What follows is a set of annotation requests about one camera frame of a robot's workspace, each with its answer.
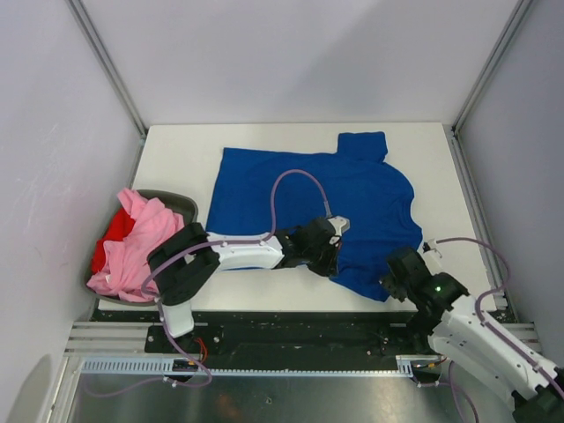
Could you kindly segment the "blue printed t shirt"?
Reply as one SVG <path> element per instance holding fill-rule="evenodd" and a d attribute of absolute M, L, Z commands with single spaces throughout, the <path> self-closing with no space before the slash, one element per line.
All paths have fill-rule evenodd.
<path fill-rule="evenodd" d="M 211 198 L 207 230 L 252 235 L 307 224 L 324 204 L 350 229 L 333 282 L 375 301 L 388 299 L 379 280 L 396 249 L 417 249 L 414 189 L 385 158 L 381 132 L 341 133 L 334 153 L 270 152 L 227 147 Z"/>

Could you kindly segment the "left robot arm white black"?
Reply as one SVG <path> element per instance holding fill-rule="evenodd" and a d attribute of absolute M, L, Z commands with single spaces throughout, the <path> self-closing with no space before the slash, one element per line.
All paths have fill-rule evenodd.
<path fill-rule="evenodd" d="M 239 237 L 206 232 L 197 222 L 186 225 L 147 257 L 148 280 L 157 286 L 155 302 L 166 327 L 165 343 L 179 353 L 193 346 L 191 300 L 218 272 L 305 265 L 318 276 L 336 276 L 342 237 L 349 228 L 349 220 L 341 216 L 315 218 L 305 226 Z"/>

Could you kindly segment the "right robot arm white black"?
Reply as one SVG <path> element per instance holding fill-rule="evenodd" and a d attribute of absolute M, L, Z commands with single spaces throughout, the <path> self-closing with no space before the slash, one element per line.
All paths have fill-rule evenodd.
<path fill-rule="evenodd" d="M 380 280 L 390 297 L 417 309 L 406 342 L 416 353 L 443 355 L 480 380 L 516 422 L 563 420 L 563 370 L 527 346 L 488 312 L 430 252 L 394 251 Z"/>

